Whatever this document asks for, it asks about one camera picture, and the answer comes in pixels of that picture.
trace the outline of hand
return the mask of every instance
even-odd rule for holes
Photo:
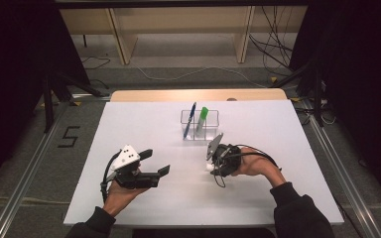
[[[247,147],[241,149],[241,153],[253,152],[256,151]],[[240,167],[231,175],[234,177],[238,175],[263,175],[268,179],[272,187],[276,187],[286,182],[286,179],[281,174],[281,171],[274,166],[274,164],[272,164],[268,159],[258,155],[243,156]]]
[[[148,188],[128,189],[121,187],[115,180],[112,182],[103,209],[115,217],[123,210],[137,195],[148,190]]]

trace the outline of blue pen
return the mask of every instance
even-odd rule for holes
[[[188,124],[187,124],[187,128],[185,129],[185,132],[184,132],[184,139],[187,137],[188,135],[188,131],[190,130],[190,125],[191,125],[191,119],[193,118],[193,114],[194,114],[194,110],[196,109],[196,102],[193,104],[193,106],[191,107],[191,111],[190,111],[190,119],[188,121]]]

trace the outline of black sleeve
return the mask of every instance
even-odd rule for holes
[[[115,218],[96,206],[92,216],[85,223],[73,225],[65,238],[106,238],[115,221]]]
[[[274,219],[279,238],[334,237],[329,221],[312,198],[299,196],[290,182],[272,188],[271,193],[277,202]]]

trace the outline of green marker cap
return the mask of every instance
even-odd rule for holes
[[[208,114],[208,108],[202,107],[202,110],[200,111],[200,118],[203,120],[206,119],[206,115]]]

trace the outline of transparent container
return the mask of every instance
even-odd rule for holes
[[[193,114],[193,117],[190,121],[190,128],[188,130],[187,135],[184,137],[185,130],[188,126],[189,118],[191,115],[190,110],[183,110],[181,115],[181,124],[182,124],[182,138],[186,141],[210,141],[213,140],[217,136],[217,130],[219,126],[218,121],[218,111],[217,110],[209,110],[206,115],[206,119],[201,124],[199,130],[197,130],[197,123],[200,116],[200,110],[196,110]]]

